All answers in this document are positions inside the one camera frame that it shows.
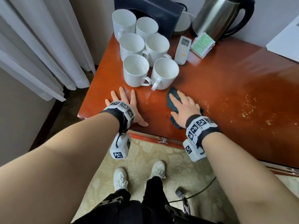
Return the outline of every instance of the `white curtain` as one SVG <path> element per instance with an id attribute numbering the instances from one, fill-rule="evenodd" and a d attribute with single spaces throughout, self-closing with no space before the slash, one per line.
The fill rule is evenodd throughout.
<path id="1" fill-rule="evenodd" d="M 81 67 L 95 65 L 69 0 L 0 0 L 0 67 L 45 100 L 88 87 Z"/>

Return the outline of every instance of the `hand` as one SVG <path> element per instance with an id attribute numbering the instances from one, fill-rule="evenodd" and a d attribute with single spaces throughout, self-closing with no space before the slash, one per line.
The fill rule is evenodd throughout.
<path id="1" fill-rule="evenodd" d="M 178 101 L 174 97 L 174 95 L 169 94 L 171 101 L 174 106 L 178 109 L 178 114 L 175 112 L 171 112 L 171 115 L 174 117 L 174 120 L 177 122 L 179 126 L 182 128 L 186 128 L 187 119 L 195 114 L 201 115 L 200 107 L 196 104 L 191 97 L 186 97 L 182 92 L 177 91 L 179 97 L 181 98 L 181 102 Z"/>
<path id="2" fill-rule="evenodd" d="M 142 127 L 147 127 L 149 124 L 143 120 L 143 118 L 141 117 L 141 115 L 139 114 L 139 112 L 137 110 L 137 101 L 136 101 L 135 90 L 131 91 L 131 102 L 130 103 L 129 103 L 128 98 L 125 94 L 125 91 L 123 90 L 122 87 L 119 87 L 119 93 L 121 94 L 121 100 L 123 102 L 131 105 L 131 108 L 136 113 L 134 122 L 138 123 Z M 111 91 L 111 96 L 112 96 L 113 101 L 119 101 L 119 99 L 118 99 L 118 97 L 117 97 L 117 95 L 114 91 Z M 105 100 L 105 103 L 106 103 L 107 106 L 111 104 L 108 99 Z"/>

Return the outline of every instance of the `black wrist band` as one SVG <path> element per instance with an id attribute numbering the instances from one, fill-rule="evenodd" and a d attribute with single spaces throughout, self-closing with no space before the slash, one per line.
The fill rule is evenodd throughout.
<path id="1" fill-rule="evenodd" d="M 188 128 L 189 125 L 191 124 L 191 122 L 192 122 L 193 120 L 195 120 L 196 118 L 198 118 L 198 117 L 201 117 L 201 115 L 199 115 L 199 114 L 195 114 L 195 115 L 190 116 L 190 117 L 187 119 L 187 121 L 186 121 L 186 125 L 185 125 L 185 127 Z"/>
<path id="2" fill-rule="evenodd" d="M 103 110 L 100 113 L 103 113 L 103 112 L 108 112 L 118 119 L 118 121 L 119 121 L 119 131 L 118 132 L 120 134 L 126 132 L 128 120 L 125 118 L 125 115 L 122 111 L 120 111 L 116 108 L 110 108 L 110 109 Z"/>
<path id="3" fill-rule="evenodd" d="M 202 140 L 204 139 L 204 137 L 207 136 L 210 133 L 213 133 L 213 132 L 222 133 L 222 131 L 219 130 L 218 127 L 207 128 L 206 130 L 202 131 L 201 134 L 198 136 L 196 146 L 197 147 L 202 147 Z"/>

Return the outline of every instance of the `remote display screen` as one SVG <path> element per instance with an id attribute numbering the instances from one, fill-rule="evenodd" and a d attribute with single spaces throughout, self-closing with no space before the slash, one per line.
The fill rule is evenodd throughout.
<path id="1" fill-rule="evenodd" d="M 183 38 L 181 44 L 185 45 L 185 46 L 188 46 L 189 45 L 189 41 L 187 39 Z"/>

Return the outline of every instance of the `floor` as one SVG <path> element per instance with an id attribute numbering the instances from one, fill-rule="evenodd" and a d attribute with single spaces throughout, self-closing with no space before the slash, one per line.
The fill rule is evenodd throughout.
<path id="1" fill-rule="evenodd" d="M 93 74 L 85 73 L 91 82 Z M 88 88 L 70 91 L 48 138 L 80 121 L 77 113 L 87 90 Z M 191 196 L 202 190 L 215 176 L 206 158 L 194 163 L 184 150 L 132 139 L 130 153 L 126 159 L 114 160 L 109 152 L 106 154 L 73 221 L 92 210 L 108 194 L 114 192 L 113 172 L 117 167 L 124 167 L 128 173 L 128 189 L 132 195 L 131 199 L 142 201 L 144 183 L 150 175 L 152 165 L 158 159 L 166 163 L 166 179 L 163 186 L 169 201 L 178 199 L 175 195 L 177 187 L 183 187 L 186 195 Z M 282 175 L 277 175 L 277 177 L 299 197 L 299 178 Z M 190 199 L 189 203 L 193 215 L 213 222 L 239 223 L 231 203 L 217 180 L 202 194 Z M 182 209 L 181 202 L 171 205 Z"/>

